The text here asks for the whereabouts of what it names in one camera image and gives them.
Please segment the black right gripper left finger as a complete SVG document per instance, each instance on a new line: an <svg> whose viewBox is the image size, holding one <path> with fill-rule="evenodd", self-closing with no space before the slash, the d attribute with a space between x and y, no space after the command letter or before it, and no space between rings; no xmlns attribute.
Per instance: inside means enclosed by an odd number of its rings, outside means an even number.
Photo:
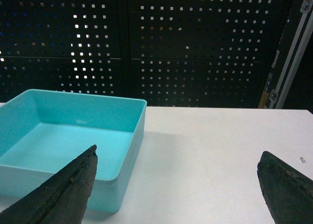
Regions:
<svg viewBox="0 0 313 224"><path fill-rule="evenodd" d="M2 224L79 224L95 181L93 145L0 214Z"/></svg>

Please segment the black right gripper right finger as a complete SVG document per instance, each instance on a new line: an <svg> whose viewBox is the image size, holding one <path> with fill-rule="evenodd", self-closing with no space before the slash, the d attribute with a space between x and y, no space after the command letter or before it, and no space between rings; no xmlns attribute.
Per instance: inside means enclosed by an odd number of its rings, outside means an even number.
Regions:
<svg viewBox="0 0 313 224"><path fill-rule="evenodd" d="M264 151L257 165L262 195L276 224L313 222L313 181Z"/></svg>

